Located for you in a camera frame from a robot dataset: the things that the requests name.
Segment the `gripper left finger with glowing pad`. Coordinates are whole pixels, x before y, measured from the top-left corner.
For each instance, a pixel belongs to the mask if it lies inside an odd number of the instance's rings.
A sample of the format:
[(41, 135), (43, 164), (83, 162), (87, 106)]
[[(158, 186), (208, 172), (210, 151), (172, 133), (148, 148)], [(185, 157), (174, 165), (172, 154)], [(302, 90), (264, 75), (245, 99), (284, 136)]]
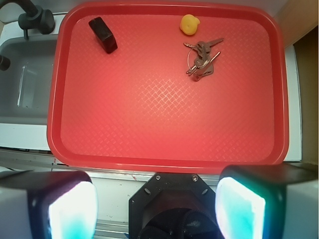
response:
[(0, 174), (2, 239), (91, 239), (97, 217), (97, 190), (86, 172)]

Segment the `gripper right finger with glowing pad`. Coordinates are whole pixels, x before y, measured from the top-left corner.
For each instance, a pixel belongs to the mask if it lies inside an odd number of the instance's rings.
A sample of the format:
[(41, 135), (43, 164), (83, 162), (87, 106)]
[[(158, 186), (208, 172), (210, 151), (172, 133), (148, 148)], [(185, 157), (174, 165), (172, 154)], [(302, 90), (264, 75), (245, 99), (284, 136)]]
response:
[(227, 166), (216, 187), (215, 213), (226, 239), (317, 239), (319, 168)]

